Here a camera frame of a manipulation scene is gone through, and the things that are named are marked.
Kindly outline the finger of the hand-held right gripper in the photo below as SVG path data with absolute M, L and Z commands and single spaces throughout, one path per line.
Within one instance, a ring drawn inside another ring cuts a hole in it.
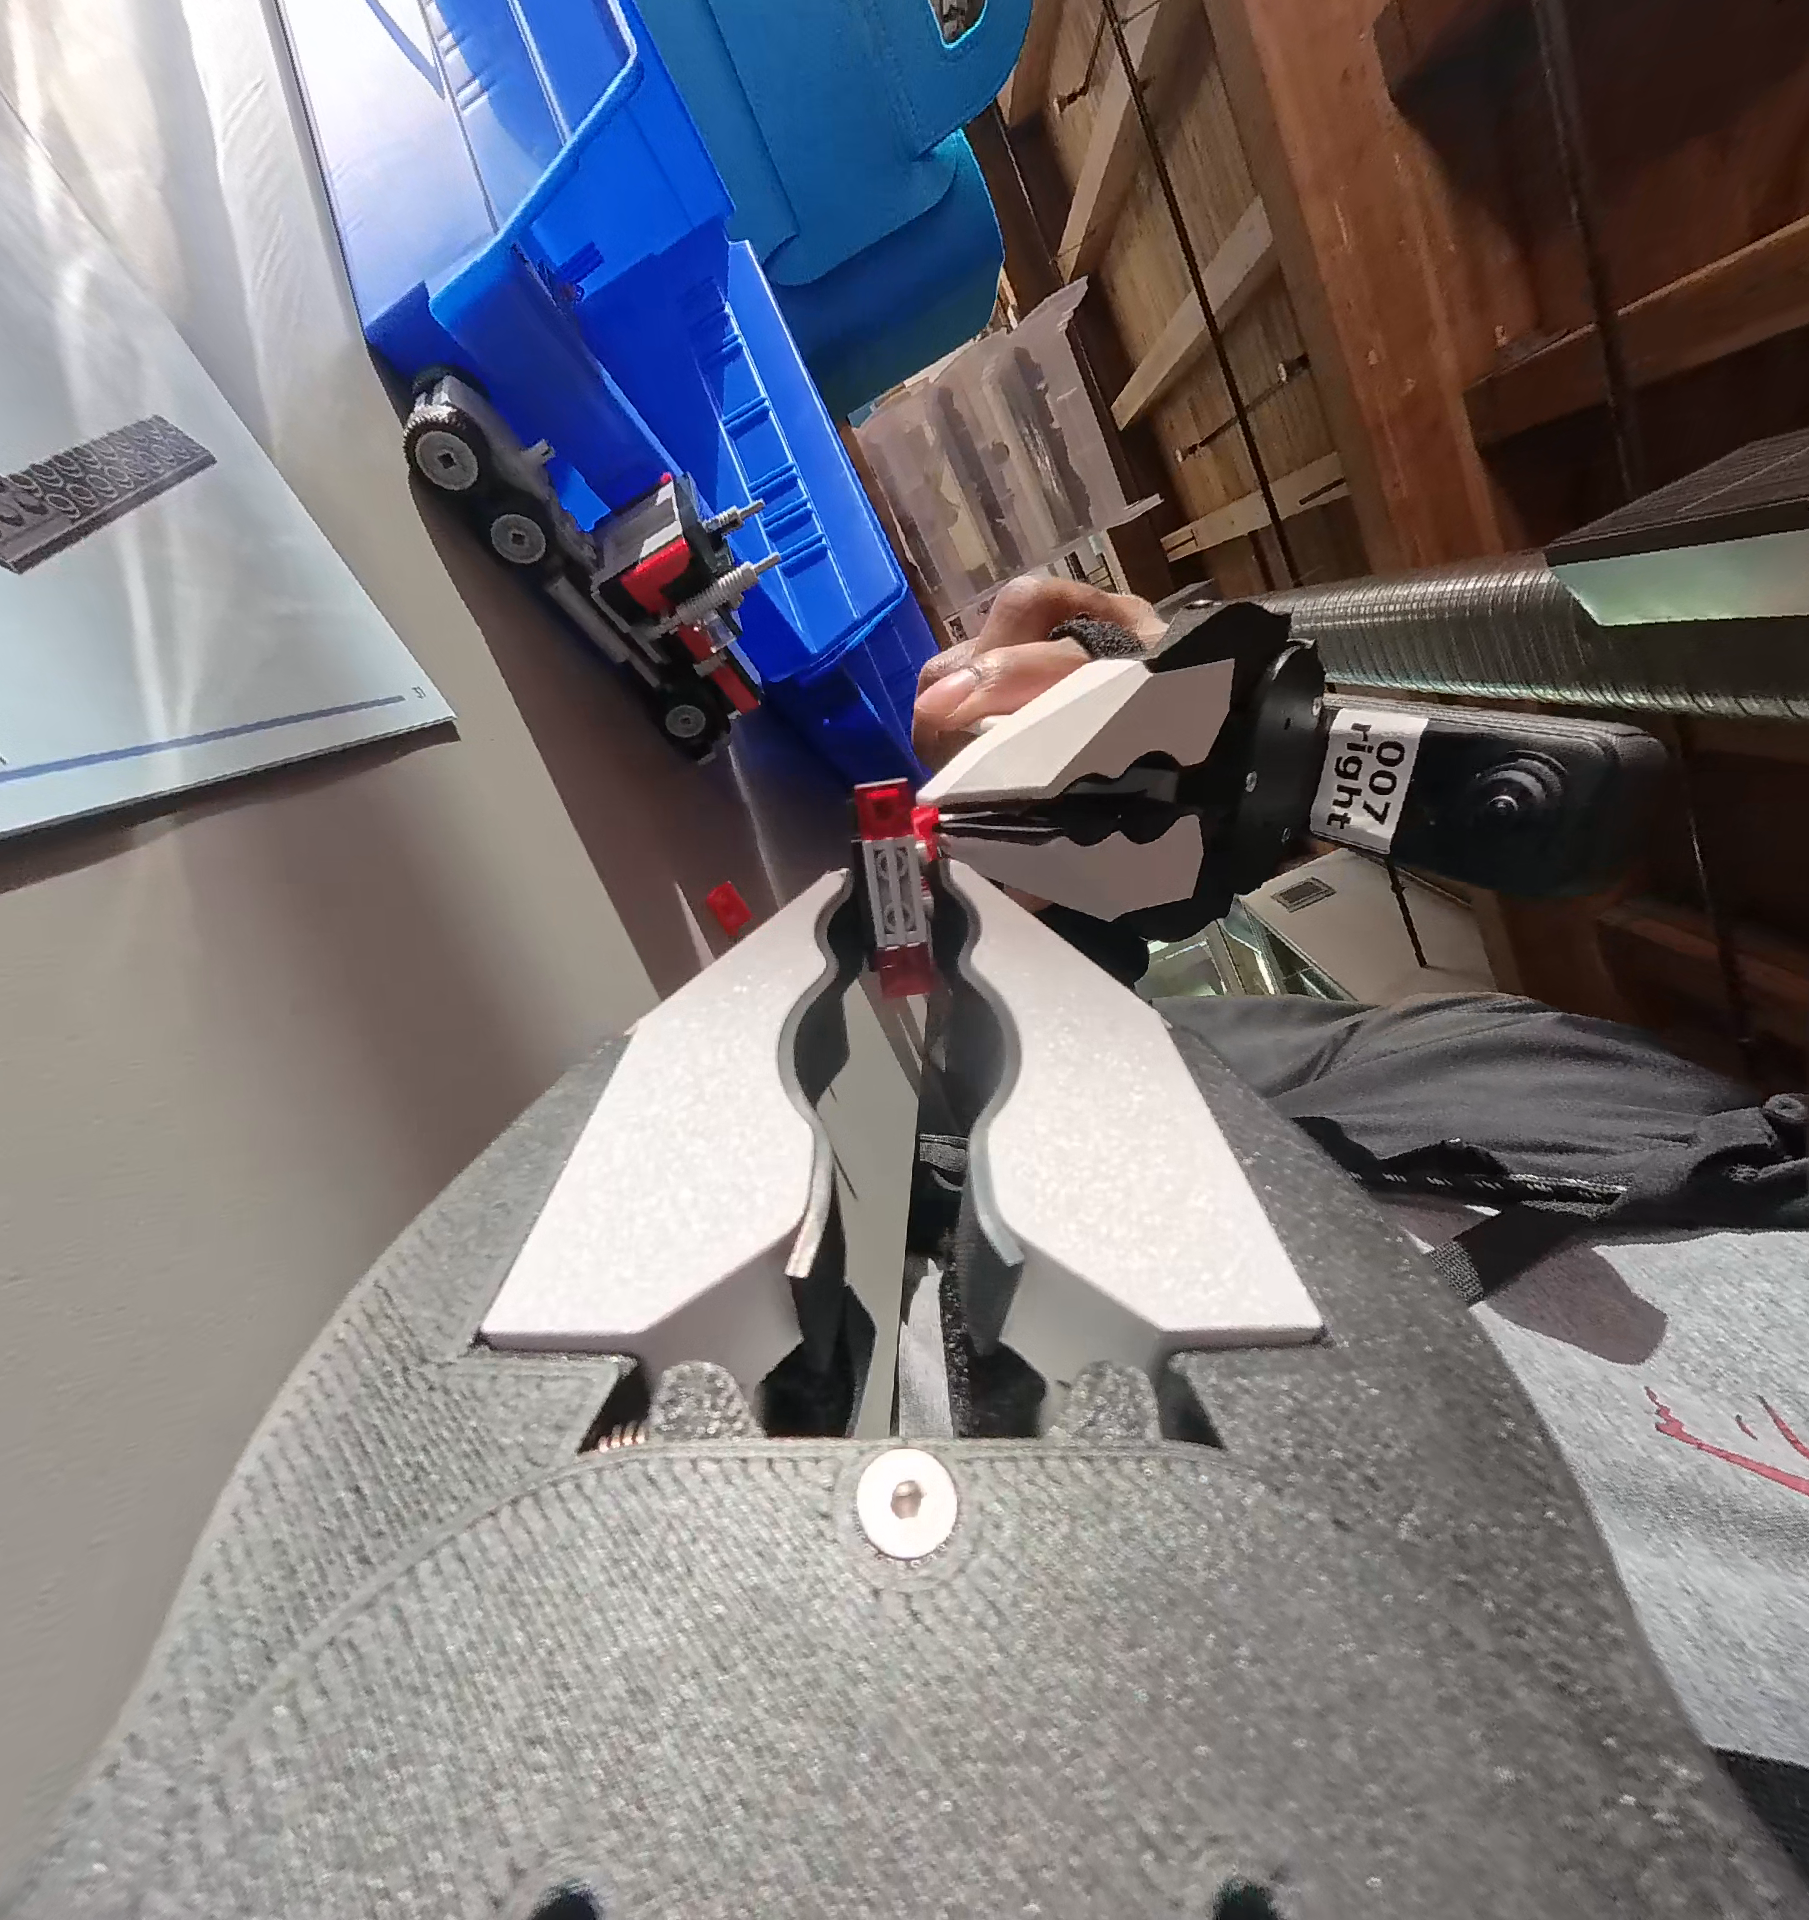
M 916 801 L 941 813 L 1027 813 L 1078 788 L 1109 799 L 1136 768 L 1178 776 L 1204 762 L 1232 694 L 1230 659 L 1089 663 L 981 732 Z
M 939 848 L 991 883 L 1093 919 L 1203 898 L 1224 815 L 1187 807 L 943 807 Z

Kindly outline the black red toy brick truck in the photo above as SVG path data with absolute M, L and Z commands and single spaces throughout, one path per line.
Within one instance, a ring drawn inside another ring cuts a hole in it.
M 451 366 L 412 378 L 404 455 L 501 563 L 637 683 L 679 757 L 710 760 L 734 719 L 763 704 L 739 607 L 781 552 L 741 561 L 730 541 L 761 501 L 704 517 L 690 480 L 668 469 L 582 526 L 554 483 L 552 444 L 520 441 L 476 379 Z

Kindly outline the person's right hand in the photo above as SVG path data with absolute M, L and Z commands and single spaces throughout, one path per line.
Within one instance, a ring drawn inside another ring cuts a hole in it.
M 916 677 L 912 747 L 926 768 L 965 750 L 988 719 L 1101 659 L 1147 656 L 1164 618 L 1151 600 L 1053 574 L 1027 574 L 999 591 L 979 636 L 939 651 Z

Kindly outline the long black toy brick plate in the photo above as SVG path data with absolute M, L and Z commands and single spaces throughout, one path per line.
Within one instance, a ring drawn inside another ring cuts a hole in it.
M 923 999 L 938 981 L 934 848 L 914 838 L 859 840 L 870 968 L 885 1000 Z

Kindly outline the grey desk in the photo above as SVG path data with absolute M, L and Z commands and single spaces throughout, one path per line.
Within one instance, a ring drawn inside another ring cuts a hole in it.
M 457 713 L 0 845 L 2 1887 L 343 1293 L 843 789 L 778 714 L 681 762 L 415 494 L 273 3 L 0 3 L 0 93 Z

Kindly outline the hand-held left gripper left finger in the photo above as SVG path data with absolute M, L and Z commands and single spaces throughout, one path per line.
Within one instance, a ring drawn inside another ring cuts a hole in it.
M 630 1027 L 479 1322 L 485 1346 L 653 1375 L 709 1362 L 745 1388 L 789 1353 L 832 1370 L 843 1234 L 817 1100 L 863 960 L 840 867 Z

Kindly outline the light blue instruction booklet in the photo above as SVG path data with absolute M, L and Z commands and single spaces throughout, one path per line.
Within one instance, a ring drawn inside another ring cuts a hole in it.
M 0 93 L 0 840 L 452 717 Z

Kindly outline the person's grey shirt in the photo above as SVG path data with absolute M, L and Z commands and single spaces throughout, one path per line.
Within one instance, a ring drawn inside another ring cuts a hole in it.
M 1809 1199 L 1575 1236 L 1472 1318 L 1698 1734 L 1809 1768 Z

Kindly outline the silver ventilation duct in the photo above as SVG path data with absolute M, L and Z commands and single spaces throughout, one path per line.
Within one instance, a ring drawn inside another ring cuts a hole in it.
M 1257 600 L 1341 687 L 1809 725 L 1809 614 L 1604 625 L 1537 552 Z

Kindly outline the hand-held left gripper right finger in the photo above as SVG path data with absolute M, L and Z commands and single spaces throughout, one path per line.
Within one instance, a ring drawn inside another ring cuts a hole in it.
M 1323 1335 L 1164 1021 L 947 865 L 947 1092 L 967 1131 L 959 1271 L 981 1353 L 1051 1382 Z

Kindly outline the clear plastic drawer unit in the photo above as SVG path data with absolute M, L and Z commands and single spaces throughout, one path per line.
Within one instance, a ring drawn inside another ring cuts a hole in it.
M 1083 370 L 1075 280 L 881 395 L 855 436 L 880 512 L 943 640 L 977 633 L 1015 578 L 1157 510 L 1117 462 Z

